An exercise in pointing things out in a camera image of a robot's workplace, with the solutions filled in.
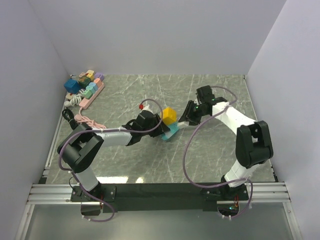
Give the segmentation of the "teal power strip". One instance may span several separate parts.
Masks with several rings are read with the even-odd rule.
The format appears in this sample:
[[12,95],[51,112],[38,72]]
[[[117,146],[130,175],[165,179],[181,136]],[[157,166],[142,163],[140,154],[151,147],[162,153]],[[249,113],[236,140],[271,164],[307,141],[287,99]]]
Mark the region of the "teal power strip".
[[163,141],[167,141],[168,139],[170,139],[172,136],[174,136],[178,131],[179,131],[179,127],[178,127],[178,123],[174,122],[170,125],[168,125],[169,131],[165,132],[161,135],[161,139]]

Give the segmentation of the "yellow cube socket adapter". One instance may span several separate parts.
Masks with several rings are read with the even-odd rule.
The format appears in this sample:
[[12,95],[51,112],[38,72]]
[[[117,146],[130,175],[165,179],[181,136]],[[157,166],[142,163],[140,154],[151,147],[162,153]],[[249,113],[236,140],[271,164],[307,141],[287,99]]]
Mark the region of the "yellow cube socket adapter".
[[171,107],[166,107],[163,111],[163,118],[162,121],[167,125],[171,125],[177,121],[177,112],[171,108]]

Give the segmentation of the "white plug adapter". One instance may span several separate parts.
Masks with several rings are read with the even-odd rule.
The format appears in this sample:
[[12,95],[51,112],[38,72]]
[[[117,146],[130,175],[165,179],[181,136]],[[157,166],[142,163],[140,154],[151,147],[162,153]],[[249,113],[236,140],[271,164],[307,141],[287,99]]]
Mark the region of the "white plug adapter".
[[181,121],[181,122],[178,122],[178,123],[177,123],[177,127],[178,127],[179,129],[183,129],[183,128],[188,127],[189,124],[190,124],[190,123],[189,123],[188,121]]

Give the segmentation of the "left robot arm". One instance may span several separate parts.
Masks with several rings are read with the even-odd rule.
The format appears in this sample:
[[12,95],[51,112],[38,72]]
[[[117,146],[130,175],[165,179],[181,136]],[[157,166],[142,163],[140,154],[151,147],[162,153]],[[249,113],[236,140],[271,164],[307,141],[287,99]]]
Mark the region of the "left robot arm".
[[82,195],[94,201],[100,195],[100,182],[91,164],[101,147],[131,146],[144,136],[154,138],[169,131],[159,114],[142,110],[135,119],[119,128],[98,130],[82,123],[69,135],[72,139],[67,138],[60,144],[57,152],[62,154],[63,161],[82,185]]

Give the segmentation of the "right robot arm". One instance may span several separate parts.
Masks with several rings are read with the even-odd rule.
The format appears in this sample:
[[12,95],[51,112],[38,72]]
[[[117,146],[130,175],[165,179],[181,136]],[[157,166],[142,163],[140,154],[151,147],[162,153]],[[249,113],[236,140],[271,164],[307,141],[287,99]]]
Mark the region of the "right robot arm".
[[[236,160],[223,176],[223,182],[202,185],[193,182],[188,176],[186,154],[197,131],[212,119],[221,121],[236,135]],[[268,124],[263,120],[255,121],[247,117],[223,97],[190,100],[178,122],[180,125],[197,126],[182,155],[182,169],[185,177],[192,185],[202,189],[219,188],[221,197],[226,200],[232,199],[237,194],[237,187],[245,183],[260,165],[274,155]]]

